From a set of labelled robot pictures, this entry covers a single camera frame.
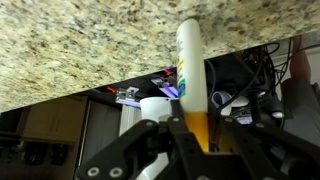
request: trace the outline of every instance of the white container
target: white container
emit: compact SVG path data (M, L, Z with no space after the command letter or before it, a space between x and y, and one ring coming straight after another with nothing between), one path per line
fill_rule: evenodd
M177 31L178 91L184 113L207 112L207 87L199 24L184 21Z
M171 99L166 97L149 97L140 101L141 119L167 121L172 116ZM152 180L169 164L166 153L158 154L155 162L146 167L137 177L137 180Z

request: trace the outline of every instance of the granite countertop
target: granite countertop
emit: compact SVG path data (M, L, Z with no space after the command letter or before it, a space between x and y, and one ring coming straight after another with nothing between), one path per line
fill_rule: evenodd
M320 29L317 0L0 2L0 112L174 65L199 20L205 58Z

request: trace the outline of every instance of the cable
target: cable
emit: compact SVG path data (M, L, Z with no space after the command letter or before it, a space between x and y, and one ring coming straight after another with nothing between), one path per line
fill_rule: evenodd
M216 86L216 70L214 68L214 66L211 64L211 62L209 60L205 60L205 62L209 65L211 71L212 71L212 87L211 87L211 91L210 91L210 94L209 94L209 100L211 101L211 98L213 96L213 93L214 93L214 89L215 89L215 86Z
M229 106L234 100L236 100L238 97L240 97L246 90L248 90L250 88L250 86L254 83L254 81L257 79L258 74L261 70L262 67L262 62L263 62L263 50L262 48L260 49L260 53L261 53L261 57L259 60L259 65L258 65L258 69L256 70L256 72L254 73L254 75L252 76L251 80L248 82L248 84L236 95L234 95L229 101L227 101L226 103L224 103L223 105L219 106L218 110L221 111L223 108Z
M268 52L268 46L270 46L270 45L277 45L277 47L273 51ZM280 44L278 42L272 42L272 43L266 44L265 46L267 48L267 52L269 53L269 55L275 53L276 51L278 51L280 49Z
M282 68L281 68L281 70L280 70L280 73L281 73L280 78L279 78L279 75L277 75L278 82L277 82L273 87L271 87L271 88L266 92L265 95L270 95L270 94L274 91L274 89L282 82L282 79L284 78L284 76L285 76L285 74L286 74L286 72L287 72L287 70L288 70L289 61L290 61L290 58L292 57L292 56L290 57L290 52L291 52L291 40L292 40L292 39L289 38L287 60L286 60L286 62L282 63Z

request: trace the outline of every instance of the screw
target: screw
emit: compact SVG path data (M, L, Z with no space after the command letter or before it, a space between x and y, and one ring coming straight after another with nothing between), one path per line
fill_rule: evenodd
M147 126L152 126L153 123L152 123L152 122L147 122L146 125L147 125Z
M227 121L227 122L232 122L233 121L231 118L225 118L224 120Z
M262 124L262 123L257 123L256 126L257 126L258 128L264 128L264 124Z
M100 173L100 169L97 167L91 167L87 172L88 176L90 177L97 176L99 173Z
M112 168L109 175L112 177L112 178L118 178L122 175L122 169L119 168L119 167L115 167L115 168Z
M197 180L210 180L207 176L199 176Z

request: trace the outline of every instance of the white plastic bottle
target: white plastic bottle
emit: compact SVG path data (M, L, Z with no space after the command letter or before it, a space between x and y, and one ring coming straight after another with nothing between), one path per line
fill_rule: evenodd
M208 98L200 27L196 20L184 21L177 31L178 92L184 119L202 150L209 150Z
M177 31L178 90L185 112L207 112L207 88L199 24L184 21Z

